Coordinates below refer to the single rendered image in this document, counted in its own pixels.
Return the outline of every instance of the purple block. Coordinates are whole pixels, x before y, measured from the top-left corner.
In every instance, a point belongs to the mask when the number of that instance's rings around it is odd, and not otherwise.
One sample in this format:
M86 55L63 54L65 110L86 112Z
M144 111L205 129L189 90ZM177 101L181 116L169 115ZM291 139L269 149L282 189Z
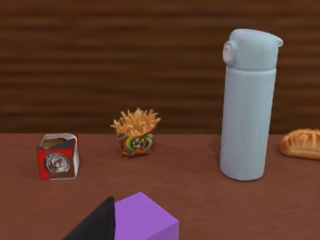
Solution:
M179 221L139 192L115 204L115 240L179 240Z

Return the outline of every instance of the table surface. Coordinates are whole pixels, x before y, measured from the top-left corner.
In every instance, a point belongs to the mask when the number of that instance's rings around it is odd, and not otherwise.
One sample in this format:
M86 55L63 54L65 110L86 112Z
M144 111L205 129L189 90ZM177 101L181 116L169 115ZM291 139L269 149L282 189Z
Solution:
M107 197L137 192L180 220L180 240L320 239L320 162L281 156L281 136L253 182L221 174L212 135L157 135L154 153L132 160L115 135L80 135L78 178L41 181L42 137L0 135L1 240L60 240Z

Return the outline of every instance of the thermos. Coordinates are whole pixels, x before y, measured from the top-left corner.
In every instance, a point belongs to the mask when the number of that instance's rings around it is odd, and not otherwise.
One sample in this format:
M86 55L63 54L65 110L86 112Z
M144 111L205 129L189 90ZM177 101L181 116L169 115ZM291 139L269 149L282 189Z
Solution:
M264 175L279 48L267 32L237 29L224 45L226 63L220 169L238 181Z

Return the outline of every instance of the black object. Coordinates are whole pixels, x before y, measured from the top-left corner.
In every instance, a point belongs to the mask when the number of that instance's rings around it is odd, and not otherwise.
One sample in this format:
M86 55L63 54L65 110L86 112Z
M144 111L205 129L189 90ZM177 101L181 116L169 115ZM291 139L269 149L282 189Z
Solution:
M115 240L115 199L109 197L63 240Z

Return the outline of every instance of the french fry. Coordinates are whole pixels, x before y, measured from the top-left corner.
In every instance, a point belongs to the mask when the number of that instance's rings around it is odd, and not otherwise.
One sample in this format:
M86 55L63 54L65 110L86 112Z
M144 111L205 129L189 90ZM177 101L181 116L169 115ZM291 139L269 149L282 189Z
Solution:
M148 112L138 108L133 113L128 110L127 114L122 111L121 118L118 121L114 120L111 127L118 133L124 133L134 138L143 136L157 127L161 121L161 118L156 118L157 115L158 113L154 112L153 109Z

